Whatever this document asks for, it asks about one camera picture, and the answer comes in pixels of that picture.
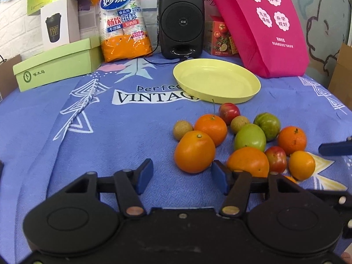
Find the red tomato back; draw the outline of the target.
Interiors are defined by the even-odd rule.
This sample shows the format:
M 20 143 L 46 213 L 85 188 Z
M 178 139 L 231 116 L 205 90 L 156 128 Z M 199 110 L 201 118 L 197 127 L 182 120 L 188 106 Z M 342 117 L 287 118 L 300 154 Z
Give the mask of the red tomato back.
M 240 110 L 233 103 L 224 103 L 219 107 L 218 114 L 225 124 L 229 126 L 234 118 L 240 116 Z

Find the red tomato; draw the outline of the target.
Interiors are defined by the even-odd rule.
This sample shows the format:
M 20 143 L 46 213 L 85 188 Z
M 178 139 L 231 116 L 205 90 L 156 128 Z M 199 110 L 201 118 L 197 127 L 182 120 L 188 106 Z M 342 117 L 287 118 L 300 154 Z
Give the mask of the red tomato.
M 283 173 L 287 168 L 287 156 L 279 146 L 273 146 L 265 151 L 268 158 L 270 172 Z
M 225 124 L 229 126 L 234 118 L 240 116 L 240 110 L 233 103 L 224 103 L 219 107 L 218 114 Z

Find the stacked cardboard boxes right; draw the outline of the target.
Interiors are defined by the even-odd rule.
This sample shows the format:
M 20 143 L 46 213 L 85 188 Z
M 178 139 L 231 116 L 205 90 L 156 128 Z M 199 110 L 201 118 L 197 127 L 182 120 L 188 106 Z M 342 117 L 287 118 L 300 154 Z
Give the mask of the stacked cardboard boxes right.
M 346 107 L 352 108 L 352 49 L 342 44 L 337 64 L 328 87 Z

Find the black speaker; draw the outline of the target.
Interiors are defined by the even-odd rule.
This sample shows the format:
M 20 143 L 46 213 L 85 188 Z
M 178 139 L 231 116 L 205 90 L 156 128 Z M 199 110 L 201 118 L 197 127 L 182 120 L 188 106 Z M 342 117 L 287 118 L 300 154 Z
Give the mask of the black speaker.
M 199 57 L 203 51 L 204 0 L 159 0 L 159 45 L 166 59 Z

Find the yellow-orange tangerine front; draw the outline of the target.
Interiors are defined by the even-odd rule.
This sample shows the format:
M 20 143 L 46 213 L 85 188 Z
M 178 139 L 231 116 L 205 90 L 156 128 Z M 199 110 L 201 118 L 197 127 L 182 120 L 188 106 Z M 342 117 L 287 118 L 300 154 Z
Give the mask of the yellow-orange tangerine front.
M 288 167 L 295 179 L 304 181 L 313 175 L 316 162 L 308 152 L 296 151 L 289 157 Z

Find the red tomato front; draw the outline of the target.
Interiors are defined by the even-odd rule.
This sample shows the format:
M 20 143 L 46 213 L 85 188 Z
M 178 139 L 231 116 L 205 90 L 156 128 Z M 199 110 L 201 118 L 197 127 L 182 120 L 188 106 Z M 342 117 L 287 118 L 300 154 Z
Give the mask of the red tomato front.
M 287 168 L 287 156 L 279 146 L 273 146 L 265 151 L 268 158 L 270 172 L 283 173 Z

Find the brown longan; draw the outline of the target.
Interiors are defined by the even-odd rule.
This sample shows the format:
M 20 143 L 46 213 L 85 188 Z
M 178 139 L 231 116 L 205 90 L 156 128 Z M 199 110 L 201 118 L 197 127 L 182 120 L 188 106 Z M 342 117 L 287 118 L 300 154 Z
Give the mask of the brown longan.
M 245 116 L 235 117 L 230 124 L 230 129 L 234 134 L 237 134 L 241 128 L 247 124 L 250 124 L 251 121 Z
M 186 120 L 179 120 L 175 123 L 173 130 L 172 130 L 172 134 L 177 141 L 180 141 L 181 138 L 186 133 L 188 133 L 192 130 L 193 130 L 193 126 L 190 122 L 188 122 Z

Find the deep orange tangerine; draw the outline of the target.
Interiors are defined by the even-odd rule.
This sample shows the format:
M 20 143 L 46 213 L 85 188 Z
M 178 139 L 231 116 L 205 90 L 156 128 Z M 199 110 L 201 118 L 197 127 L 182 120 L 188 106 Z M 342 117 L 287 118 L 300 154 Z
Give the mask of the deep orange tangerine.
M 307 146 L 305 132 L 297 126 L 283 128 L 277 137 L 278 146 L 281 147 L 287 156 L 296 151 L 304 151 Z

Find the blue printed tablecloth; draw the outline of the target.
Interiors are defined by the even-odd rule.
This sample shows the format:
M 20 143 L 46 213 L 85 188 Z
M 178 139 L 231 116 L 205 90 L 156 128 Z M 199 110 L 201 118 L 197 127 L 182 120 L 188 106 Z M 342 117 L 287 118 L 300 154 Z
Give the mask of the blue printed tablecloth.
M 154 175 L 141 201 L 147 210 L 214 207 L 224 196 L 208 169 L 197 175 L 174 163 L 179 120 L 194 124 L 213 105 L 185 92 L 173 77 L 174 64 L 160 54 L 105 65 L 79 76 L 1 102 L 1 256 L 19 263 L 30 248 L 22 231 L 26 214 L 47 197 L 89 171 L 111 176 L 152 159 Z M 297 126 L 307 151 L 351 136 L 351 110 L 308 76 L 261 79 L 260 92 L 239 104 L 251 121 L 277 116 L 282 127 Z

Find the brown cardboard box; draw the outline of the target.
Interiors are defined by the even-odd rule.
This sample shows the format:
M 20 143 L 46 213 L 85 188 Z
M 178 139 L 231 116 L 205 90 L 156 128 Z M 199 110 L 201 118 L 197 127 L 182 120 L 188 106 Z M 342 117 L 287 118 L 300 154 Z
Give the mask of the brown cardboard box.
M 21 55 L 16 55 L 11 59 L 4 59 L 1 56 L 0 64 L 0 100 L 3 101 L 10 93 L 18 88 L 18 83 L 14 75 L 13 66 L 22 61 Z

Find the orange tangerine with stem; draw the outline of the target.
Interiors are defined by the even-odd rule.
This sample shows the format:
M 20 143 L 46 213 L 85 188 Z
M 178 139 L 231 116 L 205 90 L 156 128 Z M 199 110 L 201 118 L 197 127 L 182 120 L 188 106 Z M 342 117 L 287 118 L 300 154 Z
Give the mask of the orange tangerine with stem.
M 213 103 L 213 113 L 200 116 L 194 124 L 194 130 L 208 134 L 216 147 L 224 142 L 228 129 L 225 121 L 216 115 L 215 103 Z

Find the flat light green box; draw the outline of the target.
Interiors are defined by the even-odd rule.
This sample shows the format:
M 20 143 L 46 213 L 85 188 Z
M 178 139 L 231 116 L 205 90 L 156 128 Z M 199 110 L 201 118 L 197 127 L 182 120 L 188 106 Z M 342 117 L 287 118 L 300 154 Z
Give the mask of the flat light green box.
M 34 55 L 13 66 L 21 92 L 94 72 L 103 63 L 100 39 L 93 36 Z

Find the orange paper cup pack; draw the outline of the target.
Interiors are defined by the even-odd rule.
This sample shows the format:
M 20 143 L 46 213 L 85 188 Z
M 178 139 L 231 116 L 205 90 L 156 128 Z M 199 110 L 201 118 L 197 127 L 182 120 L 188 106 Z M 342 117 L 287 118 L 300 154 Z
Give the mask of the orange paper cup pack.
M 140 0 L 91 0 L 98 13 L 101 50 L 106 62 L 152 52 Z

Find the yellow plastic plate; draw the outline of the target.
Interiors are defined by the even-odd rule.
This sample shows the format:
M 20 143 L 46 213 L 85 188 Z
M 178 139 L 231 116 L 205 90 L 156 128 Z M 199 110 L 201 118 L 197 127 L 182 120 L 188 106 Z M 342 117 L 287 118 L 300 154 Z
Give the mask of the yellow plastic plate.
M 256 75 L 223 60 L 186 60 L 174 67 L 173 75 L 186 93 L 210 103 L 245 103 L 261 90 Z

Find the pink tote bag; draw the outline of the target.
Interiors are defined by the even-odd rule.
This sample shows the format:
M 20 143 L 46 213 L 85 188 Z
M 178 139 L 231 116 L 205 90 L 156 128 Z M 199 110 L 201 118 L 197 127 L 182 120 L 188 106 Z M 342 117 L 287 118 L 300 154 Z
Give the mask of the pink tote bag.
M 243 65 L 263 78 L 302 76 L 309 57 L 291 0 L 214 0 Z

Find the red tomato snack box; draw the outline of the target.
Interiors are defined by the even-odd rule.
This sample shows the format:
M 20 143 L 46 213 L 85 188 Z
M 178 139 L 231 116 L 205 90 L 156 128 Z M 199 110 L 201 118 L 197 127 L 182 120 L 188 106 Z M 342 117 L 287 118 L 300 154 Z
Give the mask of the red tomato snack box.
M 238 54 L 235 42 L 222 20 L 205 22 L 203 49 L 210 55 L 226 57 Z

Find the green fruit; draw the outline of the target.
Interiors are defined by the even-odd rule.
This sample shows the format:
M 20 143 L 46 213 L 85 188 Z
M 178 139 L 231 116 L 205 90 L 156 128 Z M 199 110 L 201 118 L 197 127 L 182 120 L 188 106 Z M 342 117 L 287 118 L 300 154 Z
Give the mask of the green fruit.
M 255 124 L 246 124 L 235 136 L 234 150 L 244 147 L 252 147 L 264 152 L 266 143 L 264 131 L 259 126 Z
M 254 118 L 254 124 L 259 126 L 264 135 L 266 136 L 266 141 L 271 142 L 278 136 L 281 131 L 280 120 L 271 113 L 261 113 Z

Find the white cup box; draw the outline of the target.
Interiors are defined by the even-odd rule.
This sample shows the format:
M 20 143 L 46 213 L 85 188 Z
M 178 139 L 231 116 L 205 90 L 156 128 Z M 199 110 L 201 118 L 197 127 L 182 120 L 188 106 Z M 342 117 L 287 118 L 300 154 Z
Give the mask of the white cup box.
M 57 0 L 40 9 L 44 51 L 81 39 L 76 0 Z

